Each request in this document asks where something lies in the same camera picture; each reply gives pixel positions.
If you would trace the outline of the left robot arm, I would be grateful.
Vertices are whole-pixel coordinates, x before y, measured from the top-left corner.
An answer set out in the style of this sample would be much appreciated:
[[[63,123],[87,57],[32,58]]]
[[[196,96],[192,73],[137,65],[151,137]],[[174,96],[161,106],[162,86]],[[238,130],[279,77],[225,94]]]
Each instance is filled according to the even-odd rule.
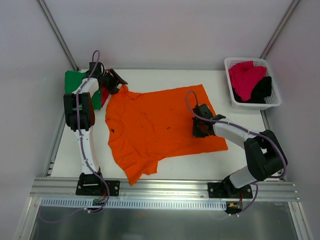
[[[91,61],[79,86],[63,95],[65,123],[74,132],[80,151],[79,180],[93,195],[101,194],[105,184],[94,148],[96,117],[92,98],[101,90],[105,90],[108,96],[115,95],[120,91],[119,85],[127,84],[114,69],[105,69],[103,63]]]

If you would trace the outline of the orange t shirt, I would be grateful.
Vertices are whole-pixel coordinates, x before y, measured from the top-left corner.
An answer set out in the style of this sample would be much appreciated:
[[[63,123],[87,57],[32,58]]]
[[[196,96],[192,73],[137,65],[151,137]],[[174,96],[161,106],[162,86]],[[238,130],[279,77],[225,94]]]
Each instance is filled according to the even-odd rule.
[[[188,107],[197,100],[213,110],[201,84],[147,93],[123,85],[110,98],[105,115],[108,145],[130,185],[142,175],[157,173],[158,162],[165,158],[228,150],[224,138],[193,136]]]

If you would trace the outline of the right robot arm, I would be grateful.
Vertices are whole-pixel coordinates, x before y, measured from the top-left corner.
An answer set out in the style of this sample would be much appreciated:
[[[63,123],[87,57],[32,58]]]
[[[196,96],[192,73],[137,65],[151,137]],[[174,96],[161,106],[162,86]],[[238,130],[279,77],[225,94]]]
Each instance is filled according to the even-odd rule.
[[[251,184],[262,182],[280,170],[286,173],[288,160],[271,130],[248,130],[224,115],[213,115],[206,104],[197,104],[191,112],[194,137],[221,137],[242,148],[245,154],[246,165],[225,177],[216,187],[209,188],[210,195],[239,198]]]

